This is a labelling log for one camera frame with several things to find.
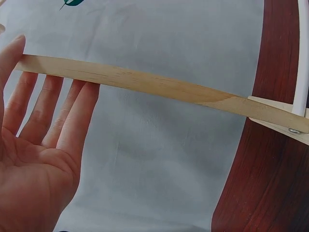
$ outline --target white cloth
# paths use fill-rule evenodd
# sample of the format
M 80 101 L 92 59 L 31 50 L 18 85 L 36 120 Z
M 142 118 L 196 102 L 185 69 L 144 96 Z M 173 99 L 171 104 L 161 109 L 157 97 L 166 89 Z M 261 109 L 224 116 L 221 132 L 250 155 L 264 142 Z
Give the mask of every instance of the white cloth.
M 28 54 L 117 65 L 241 96 L 252 92 L 263 0 L 85 0 L 59 11 L 62 5 L 7 1 L 0 8 L 6 26 L 0 48 L 24 33 Z M 5 101 L 18 75 L 9 80 Z M 55 231 L 209 231 L 244 120 L 101 86 L 80 186 Z

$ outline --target finger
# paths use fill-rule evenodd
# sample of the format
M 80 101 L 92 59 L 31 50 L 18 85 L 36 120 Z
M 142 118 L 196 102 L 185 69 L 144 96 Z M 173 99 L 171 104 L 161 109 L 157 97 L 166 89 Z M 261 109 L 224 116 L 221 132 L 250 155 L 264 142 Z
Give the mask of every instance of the finger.
M 81 166 L 84 141 L 93 110 L 98 101 L 99 85 L 87 82 L 78 95 L 63 125 L 56 148 L 66 152 L 72 161 Z
M 19 137 L 40 145 L 49 130 L 63 83 L 62 77 L 47 75 L 30 118 Z
M 3 127 L 13 135 L 17 134 L 24 120 L 37 77 L 37 73 L 23 72 L 5 108 Z
M 25 44 L 25 36 L 18 36 L 0 53 L 0 94 L 2 98 L 2 100 L 0 101 L 1 127 L 4 113 L 3 90 L 9 76 L 11 75 L 11 72 L 13 71 L 16 64 L 21 59 L 21 56 L 23 55 Z
M 62 109 L 58 118 L 56 119 L 52 128 L 48 131 L 47 135 L 42 141 L 42 145 L 47 148 L 55 148 L 63 127 L 65 120 L 68 117 L 68 114 L 80 93 L 82 87 L 85 85 L 84 81 L 73 80 L 71 88 L 69 90 L 68 96 L 63 103 Z

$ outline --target wooden slat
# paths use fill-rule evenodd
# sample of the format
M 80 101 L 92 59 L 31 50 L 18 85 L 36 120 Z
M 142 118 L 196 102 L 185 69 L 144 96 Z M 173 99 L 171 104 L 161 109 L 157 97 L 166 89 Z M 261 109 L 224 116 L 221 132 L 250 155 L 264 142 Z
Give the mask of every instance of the wooden slat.
M 72 59 L 23 55 L 17 70 L 159 95 L 309 133 L 309 119 L 234 94 L 146 72 Z

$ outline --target table surface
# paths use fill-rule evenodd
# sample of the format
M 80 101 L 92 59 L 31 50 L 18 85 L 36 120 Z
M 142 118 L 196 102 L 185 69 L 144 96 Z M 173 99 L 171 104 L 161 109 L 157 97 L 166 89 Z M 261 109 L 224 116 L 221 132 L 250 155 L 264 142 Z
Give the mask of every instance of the table surface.
M 253 96 L 292 103 L 299 50 L 296 0 L 265 0 Z M 308 146 L 249 119 L 212 218 L 213 231 L 308 231 Z

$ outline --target wood grain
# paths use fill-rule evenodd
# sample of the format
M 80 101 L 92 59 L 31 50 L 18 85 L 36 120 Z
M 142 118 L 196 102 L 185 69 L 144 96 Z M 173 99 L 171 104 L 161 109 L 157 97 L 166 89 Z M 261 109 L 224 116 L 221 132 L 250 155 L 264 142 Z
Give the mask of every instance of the wood grain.
M 264 104 L 267 105 L 271 105 L 274 106 L 276 108 L 288 111 L 288 112 L 292 112 L 293 110 L 293 105 L 292 104 L 288 104 L 288 103 L 283 103 L 280 101 L 273 101 L 273 100 L 269 100 L 269 99 L 265 99 L 265 98 L 258 98 L 258 97 L 253 97 L 253 96 L 249 96 L 248 97 L 251 100 L 257 101 L 257 102 L 262 102 Z M 305 117 L 309 118 L 309 109 L 306 108 L 305 109 Z M 253 119 L 250 118 L 253 122 L 259 123 L 265 127 L 271 128 L 272 130 L 278 131 L 281 134 L 284 134 L 290 138 L 296 139 L 300 142 L 302 142 L 303 144 L 309 145 L 309 134 L 305 134 L 305 133 L 293 133 L 290 132 L 286 127 L 282 127 L 282 126 L 278 126 L 269 122 L 264 122 L 261 120 L 257 120 L 257 119 Z
M 291 104 L 299 22 L 296 0 L 265 0 L 253 95 Z M 246 120 L 212 231 L 309 231 L 309 149 Z
M 23 55 L 17 70 L 125 88 L 274 123 L 309 133 L 309 119 L 213 88 L 146 72 L 72 59 Z

